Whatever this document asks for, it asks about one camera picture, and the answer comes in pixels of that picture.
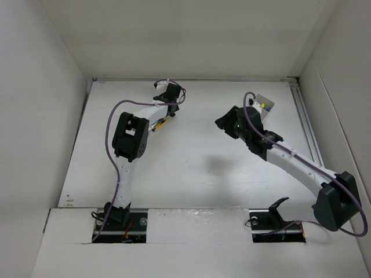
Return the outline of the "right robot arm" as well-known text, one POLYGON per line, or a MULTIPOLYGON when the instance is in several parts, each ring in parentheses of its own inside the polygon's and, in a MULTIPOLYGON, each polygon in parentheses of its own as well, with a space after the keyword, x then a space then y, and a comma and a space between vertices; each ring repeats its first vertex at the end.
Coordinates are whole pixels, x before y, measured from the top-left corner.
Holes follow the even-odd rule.
POLYGON ((320 167, 285 144, 283 138, 264 129, 261 116, 253 107, 232 107, 215 121, 217 127, 266 162, 285 170, 300 181, 315 197, 312 205, 317 222, 337 231, 357 213, 365 221, 355 178, 320 167))

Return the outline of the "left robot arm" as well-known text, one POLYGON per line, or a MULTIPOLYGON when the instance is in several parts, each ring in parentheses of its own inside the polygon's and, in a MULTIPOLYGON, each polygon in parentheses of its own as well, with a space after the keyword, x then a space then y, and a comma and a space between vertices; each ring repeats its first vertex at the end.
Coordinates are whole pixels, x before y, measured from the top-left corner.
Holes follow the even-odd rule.
POLYGON ((117 174, 117 184, 112 190, 112 197, 104 206, 104 224, 111 224, 115 229, 124 229, 130 221, 130 194, 136 162, 144 155, 150 131, 156 129, 169 117, 174 117, 179 105, 186 98, 186 89, 169 79, 154 83, 159 92, 150 103, 138 103, 123 100, 116 104, 108 117, 105 134, 105 149, 117 174), (112 137, 110 154, 108 134, 115 110, 124 103, 140 105, 142 109, 120 114, 112 137))

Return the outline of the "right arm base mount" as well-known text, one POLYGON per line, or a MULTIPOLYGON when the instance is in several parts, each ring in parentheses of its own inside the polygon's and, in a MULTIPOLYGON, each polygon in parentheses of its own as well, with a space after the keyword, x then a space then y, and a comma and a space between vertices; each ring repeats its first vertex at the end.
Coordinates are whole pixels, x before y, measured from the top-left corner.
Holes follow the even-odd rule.
POLYGON ((280 198, 269 208, 249 209, 245 226, 251 229, 253 243, 306 242, 301 222, 285 221, 278 212, 278 207, 288 199, 280 198))

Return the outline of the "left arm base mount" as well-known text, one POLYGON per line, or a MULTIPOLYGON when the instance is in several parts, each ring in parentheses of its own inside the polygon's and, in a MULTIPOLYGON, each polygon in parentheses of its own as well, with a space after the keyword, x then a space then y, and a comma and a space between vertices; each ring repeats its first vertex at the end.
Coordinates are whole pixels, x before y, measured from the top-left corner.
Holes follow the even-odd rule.
POLYGON ((147 241, 148 210, 131 210, 126 226, 107 220, 102 231, 100 229, 105 217, 103 210, 94 211, 91 216, 94 219, 92 243, 142 244, 147 241))

